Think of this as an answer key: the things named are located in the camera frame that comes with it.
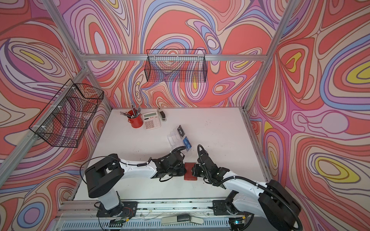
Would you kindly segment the blue credit card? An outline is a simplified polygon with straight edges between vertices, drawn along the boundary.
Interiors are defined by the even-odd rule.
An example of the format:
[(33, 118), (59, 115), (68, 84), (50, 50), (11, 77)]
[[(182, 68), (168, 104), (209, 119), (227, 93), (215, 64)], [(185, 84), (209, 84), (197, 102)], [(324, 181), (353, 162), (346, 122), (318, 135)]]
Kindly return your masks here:
[(192, 145), (187, 137), (183, 139), (183, 144), (186, 147), (187, 151), (189, 151), (192, 148)]

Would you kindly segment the red leather card holder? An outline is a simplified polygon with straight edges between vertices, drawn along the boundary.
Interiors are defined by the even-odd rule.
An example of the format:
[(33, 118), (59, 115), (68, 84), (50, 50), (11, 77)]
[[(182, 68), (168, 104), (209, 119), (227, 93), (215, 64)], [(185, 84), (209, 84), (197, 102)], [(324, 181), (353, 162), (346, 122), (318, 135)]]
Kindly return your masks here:
[(185, 163), (185, 174), (184, 174), (184, 180), (185, 181), (196, 181), (197, 180), (197, 177), (195, 177), (193, 175), (193, 168), (194, 166), (196, 165), (196, 163), (190, 163), (190, 162), (187, 162)]

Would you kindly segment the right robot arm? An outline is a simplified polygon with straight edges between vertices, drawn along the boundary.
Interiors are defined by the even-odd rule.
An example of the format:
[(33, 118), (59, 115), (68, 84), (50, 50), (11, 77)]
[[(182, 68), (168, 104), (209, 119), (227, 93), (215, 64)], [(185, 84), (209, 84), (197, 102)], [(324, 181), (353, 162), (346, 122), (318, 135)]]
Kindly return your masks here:
[(230, 190), (226, 208), (230, 214), (248, 212), (269, 221), (278, 231), (301, 231), (299, 218), (302, 207), (278, 182), (258, 182), (242, 177), (225, 167), (218, 167), (202, 145), (197, 146), (198, 162), (193, 176), (208, 184)]

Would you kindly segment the black VIP credit card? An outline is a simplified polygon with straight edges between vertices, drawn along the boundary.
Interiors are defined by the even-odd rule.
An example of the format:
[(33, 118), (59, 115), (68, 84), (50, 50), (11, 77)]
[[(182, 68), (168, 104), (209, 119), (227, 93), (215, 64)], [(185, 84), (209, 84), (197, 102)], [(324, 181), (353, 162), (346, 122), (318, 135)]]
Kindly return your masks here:
[(178, 134), (179, 134), (179, 136), (180, 136), (181, 138), (184, 138), (184, 136), (185, 136), (185, 132), (184, 132), (184, 130), (182, 129), (182, 126), (181, 126), (181, 125), (179, 125), (179, 126), (178, 126), (178, 128), (177, 128), (177, 132), (178, 132)]

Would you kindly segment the clear acrylic card stand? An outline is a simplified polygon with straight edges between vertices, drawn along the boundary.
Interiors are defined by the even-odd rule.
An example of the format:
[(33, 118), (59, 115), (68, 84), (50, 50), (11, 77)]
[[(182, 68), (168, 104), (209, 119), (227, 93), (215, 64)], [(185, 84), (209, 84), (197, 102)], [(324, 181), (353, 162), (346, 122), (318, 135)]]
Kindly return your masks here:
[(183, 139), (184, 138), (181, 138), (177, 132), (177, 128), (174, 129), (168, 136), (167, 136), (167, 139), (169, 141), (169, 144), (171, 146), (172, 149), (175, 149), (175, 148), (178, 148), (180, 146), (184, 146), (183, 144)]

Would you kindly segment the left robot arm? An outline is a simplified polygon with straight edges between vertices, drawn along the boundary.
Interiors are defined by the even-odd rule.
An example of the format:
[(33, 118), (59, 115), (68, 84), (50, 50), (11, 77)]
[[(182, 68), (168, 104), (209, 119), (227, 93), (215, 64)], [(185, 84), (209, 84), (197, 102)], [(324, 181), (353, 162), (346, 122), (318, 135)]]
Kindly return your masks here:
[(110, 211), (120, 206), (120, 198), (114, 186), (123, 179), (147, 178), (162, 179), (182, 177), (186, 173), (182, 151), (184, 146), (172, 150), (169, 154), (146, 162), (127, 161), (117, 154), (98, 157), (99, 161), (84, 171), (84, 182), (89, 198), (97, 198), (104, 209)]

